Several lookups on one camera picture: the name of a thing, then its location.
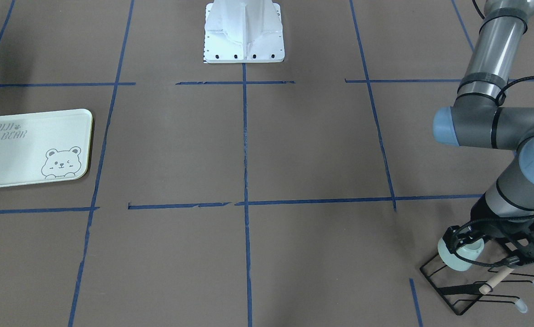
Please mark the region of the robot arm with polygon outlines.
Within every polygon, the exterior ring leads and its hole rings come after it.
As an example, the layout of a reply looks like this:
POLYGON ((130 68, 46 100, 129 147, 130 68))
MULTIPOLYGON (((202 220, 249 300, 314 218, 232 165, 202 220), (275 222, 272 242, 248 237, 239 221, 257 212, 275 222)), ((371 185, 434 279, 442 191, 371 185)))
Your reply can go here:
POLYGON ((516 152, 510 165, 473 205, 470 221, 439 240, 442 261, 457 271, 476 265, 534 264, 534 108, 503 106, 534 0, 488 0, 471 61, 453 106, 433 120, 442 144, 516 152))

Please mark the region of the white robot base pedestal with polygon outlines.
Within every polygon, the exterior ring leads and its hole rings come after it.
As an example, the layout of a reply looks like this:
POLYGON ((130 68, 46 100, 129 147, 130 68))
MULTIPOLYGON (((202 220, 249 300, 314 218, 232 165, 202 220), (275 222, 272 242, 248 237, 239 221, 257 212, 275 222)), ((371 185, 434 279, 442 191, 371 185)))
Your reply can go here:
POLYGON ((215 0, 205 8, 203 62, 279 63, 285 58, 281 6, 272 0, 215 0))

